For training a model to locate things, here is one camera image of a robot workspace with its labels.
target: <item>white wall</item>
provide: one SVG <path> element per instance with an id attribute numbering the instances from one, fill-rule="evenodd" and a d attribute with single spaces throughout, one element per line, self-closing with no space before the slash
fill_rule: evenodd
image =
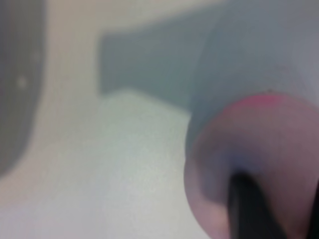
<path id="1" fill-rule="evenodd" d="M 211 3 L 47 1 L 44 88 L 27 152 L 0 180 L 1 238 L 207 238 L 183 189 L 189 114 L 132 90 L 99 95 L 98 42 Z"/>

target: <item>gray surface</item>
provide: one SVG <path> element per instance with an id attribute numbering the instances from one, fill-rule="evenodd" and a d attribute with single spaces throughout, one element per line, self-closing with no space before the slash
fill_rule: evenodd
<path id="1" fill-rule="evenodd" d="M 27 145 L 43 64 L 42 0 L 0 0 L 0 175 Z"/>

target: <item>white surface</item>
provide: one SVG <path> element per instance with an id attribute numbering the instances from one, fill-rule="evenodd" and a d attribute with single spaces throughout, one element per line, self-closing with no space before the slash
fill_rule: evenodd
<path id="1" fill-rule="evenodd" d="M 45 85 L 25 156 L 0 180 L 6 239 L 205 239 L 183 189 L 186 112 L 98 94 L 97 44 L 208 0 L 48 0 Z"/>

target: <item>blurry object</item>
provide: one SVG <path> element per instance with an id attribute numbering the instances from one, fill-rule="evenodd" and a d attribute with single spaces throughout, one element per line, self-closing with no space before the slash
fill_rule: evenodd
<path id="1" fill-rule="evenodd" d="M 212 4 L 127 33 L 103 37 L 100 93 L 134 89 L 189 110 L 193 77 L 223 5 Z"/>
<path id="2" fill-rule="evenodd" d="M 42 0 L 0 0 L 0 176 L 22 155 L 39 96 Z"/>

